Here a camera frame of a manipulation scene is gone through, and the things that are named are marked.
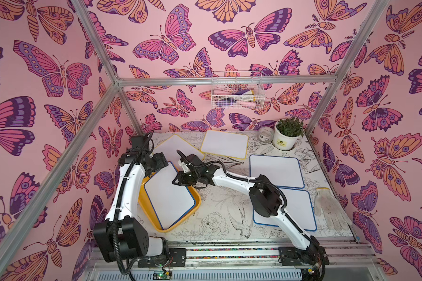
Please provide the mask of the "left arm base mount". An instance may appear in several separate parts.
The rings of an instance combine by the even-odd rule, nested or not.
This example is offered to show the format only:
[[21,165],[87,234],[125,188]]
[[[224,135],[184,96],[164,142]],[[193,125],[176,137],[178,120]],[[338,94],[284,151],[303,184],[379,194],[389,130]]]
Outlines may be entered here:
[[138,261],[139,268],[183,268],[186,264],[186,248],[170,248],[158,256],[150,256]]

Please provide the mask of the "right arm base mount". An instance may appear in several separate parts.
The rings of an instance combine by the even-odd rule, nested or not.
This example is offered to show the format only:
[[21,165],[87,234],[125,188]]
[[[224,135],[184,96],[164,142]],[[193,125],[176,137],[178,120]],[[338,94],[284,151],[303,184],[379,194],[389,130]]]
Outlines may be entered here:
[[306,250],[295,247],[279,247],[279,263],[283,266],[307,266],[309,268],[330,264],[325,249],[313,244]]

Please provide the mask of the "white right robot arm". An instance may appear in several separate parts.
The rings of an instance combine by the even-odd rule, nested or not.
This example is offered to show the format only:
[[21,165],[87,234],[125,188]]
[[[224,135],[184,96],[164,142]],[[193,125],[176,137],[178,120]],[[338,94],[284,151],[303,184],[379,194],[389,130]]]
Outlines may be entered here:
[[255,213],[274,220],[293,245],[280,249],[279,262],[282,265],[305,266],[311,270],[329,265],[324,247],[288,213],[286,195],[265,175],[246,177],[227,171],[219,160],[203,162],[195,154],[186,156],[180,150],[177,154],[181,170],[172,181],[174,185],[199,189],[222,186],[235,190],[250,198]]

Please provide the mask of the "blue-framed whiteboard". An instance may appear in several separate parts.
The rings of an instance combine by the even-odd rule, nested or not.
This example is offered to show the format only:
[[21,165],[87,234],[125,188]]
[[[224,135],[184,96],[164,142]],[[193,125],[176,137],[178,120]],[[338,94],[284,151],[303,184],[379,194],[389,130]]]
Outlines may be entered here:
[[306,231],[316,231],[317,223],[310,194],[303,189],[280,188],[286,196],[286,210],[292,218]]
[[250,156],[250,175],[264,175],[277,187],[303,189],[305,187],[302,171],[297,158],[280,156]]
[[178,171],[171,162],[144,185],[161,229],[167,230],[179,222],[196,205],[192,193],[185,186],[173,184]]

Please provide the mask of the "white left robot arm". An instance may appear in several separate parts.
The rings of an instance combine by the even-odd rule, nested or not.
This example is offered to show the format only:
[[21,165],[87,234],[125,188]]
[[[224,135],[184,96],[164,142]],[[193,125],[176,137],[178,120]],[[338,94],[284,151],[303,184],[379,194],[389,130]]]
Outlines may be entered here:
[[94,226],[93,237],[106,262],[116,262],[123,276],[143,258],[169,260],[165,239],[151,237],[137,220],[143,180],[168,166],[163,153],[153,154],[153,133],[131,138],[131,148],[118,160],[120,176],[116,196],[103,222]]

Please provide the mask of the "yellow storage tray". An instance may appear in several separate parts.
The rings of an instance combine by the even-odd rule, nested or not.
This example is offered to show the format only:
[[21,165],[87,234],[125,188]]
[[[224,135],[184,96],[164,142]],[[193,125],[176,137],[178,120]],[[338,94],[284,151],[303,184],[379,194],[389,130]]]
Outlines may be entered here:
[[176,224],[174,224],[171,228],[167,229],[167,230],[162,230],[161,226],[158,222],[158,220],[156,219],[155,216],[155,212],[151,206],[151,203],[149,201],[149,198],[146,194],[146,191],[144,189],[144,185],[146,184],[146,182],[152,177],[148,177],[145,178],[143,180],[143,183],[141,184],[141,190],[139,192],[139,199],[138,199],[138,203],[142,208],[142,211],[144,212],[144,214],[147,216],[149,222],[151,223],[151,225],[155,228],[155,230],[159,233],[167,233],[169,231],[171,231],[172,229],[176,228],[178,225],[182,224],[186,219],[188,219],[188,217],[190,217],[201,205],[201,197],[200,195],[192,188],[192,187],[187,187],[189,189],[189,191],[192,193],[193,198],[196,200],[196,205],[194,206],[194,208],[187,213],[186,216],[184,216],[184,218],[182,218],[179,222],[177,222]]

